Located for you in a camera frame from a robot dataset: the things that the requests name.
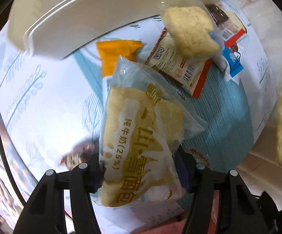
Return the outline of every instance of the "patterned cloth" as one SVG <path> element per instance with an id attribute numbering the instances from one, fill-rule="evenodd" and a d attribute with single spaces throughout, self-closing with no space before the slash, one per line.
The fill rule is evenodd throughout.
<path id="1" fill-rule="evenodd" d="M 13 177 L 24 199 L 27 200 L 36 186 L 37 180 L 32 176 L 14 148 L 5 125 L 3 124 L 1 115 L 0 133 Z M 22 208 L 23 206 L 11 186 L 0 156 L 0 215 L 12 229 L 15 227 Z"/>

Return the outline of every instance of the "red and white package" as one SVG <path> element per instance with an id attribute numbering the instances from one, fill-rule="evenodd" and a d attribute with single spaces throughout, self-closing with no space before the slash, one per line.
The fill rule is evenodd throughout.
<path id="1" fill-rule="evenodd" d="M 172 78 L 194 98 L 199 98 L 204 87 L 212 59 L 199 62 L 185 60 L 166 28 L 153 48 L 146 63 L 164 76 Z"/>

